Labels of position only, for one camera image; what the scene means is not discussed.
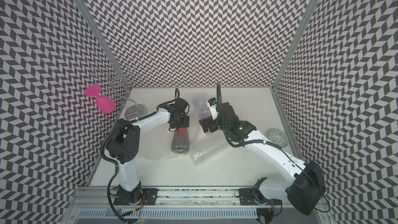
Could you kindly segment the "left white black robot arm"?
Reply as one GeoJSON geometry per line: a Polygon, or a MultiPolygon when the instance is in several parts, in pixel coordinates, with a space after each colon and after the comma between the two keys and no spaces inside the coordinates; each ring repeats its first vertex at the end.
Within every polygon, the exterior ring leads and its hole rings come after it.
{"type": "Polygon", "coordinates": [[[189,103],[180,98],[162,103],[156,110],[133,120],[120,119],[101,145],[103,160],[115,165],[119,177],[119,199],[127,204],[136,204],[143,198],[138,178],[135,157],[143,134],[162,124],[169,124],[171,130],[189,126],[189,103]]]}

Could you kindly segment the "red black ribbed vase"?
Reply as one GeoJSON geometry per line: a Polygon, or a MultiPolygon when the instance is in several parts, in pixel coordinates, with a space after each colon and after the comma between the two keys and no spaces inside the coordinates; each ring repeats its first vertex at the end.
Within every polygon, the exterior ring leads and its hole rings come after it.
{"type": "Polygon", "coordinates": [[[174,153],[187,153],[190,149],[188,128],[178,128],[174,132],[171,151],[174,153]]]}

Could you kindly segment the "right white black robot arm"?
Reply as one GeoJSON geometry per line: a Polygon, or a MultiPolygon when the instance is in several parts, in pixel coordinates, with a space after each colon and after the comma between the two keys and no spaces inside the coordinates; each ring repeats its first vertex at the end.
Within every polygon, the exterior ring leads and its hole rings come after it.
{"type": "Polygon", "coordinates": [[[231,147],[253,151],[285,179],[281,183],[273,183],[266,177],[258,179],[252,188],[254,201],[260,205],[270,200],[288,201],[300,213],[310,215],[326,192],[321,167],[285,152],[253,124],[239,120],[228,102],[219,103],[212,98],[206,105],[211,115],[200,120],[204,132],[222,131],[231,147]]]}

